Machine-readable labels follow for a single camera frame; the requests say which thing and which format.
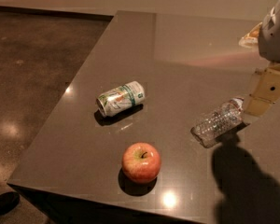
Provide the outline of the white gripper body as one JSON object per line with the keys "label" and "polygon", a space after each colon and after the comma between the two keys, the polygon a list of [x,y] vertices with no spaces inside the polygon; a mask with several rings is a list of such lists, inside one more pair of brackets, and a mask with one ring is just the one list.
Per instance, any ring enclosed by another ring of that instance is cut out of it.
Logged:
{"label": "white gripper body", "polygon": [[280,63],[280,0],[265,16],[259,29],[259,55]]}

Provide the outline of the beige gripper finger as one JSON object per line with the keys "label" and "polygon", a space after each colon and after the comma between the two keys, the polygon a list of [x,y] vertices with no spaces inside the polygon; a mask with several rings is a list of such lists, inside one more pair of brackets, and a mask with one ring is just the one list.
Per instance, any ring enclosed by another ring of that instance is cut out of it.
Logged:
{"label": "beige gripper finger", "polygon": [[280,63],[269,63],[257,69],[251,79],[249,94],[244,100],[246,116],[261,117],[280,98]]}

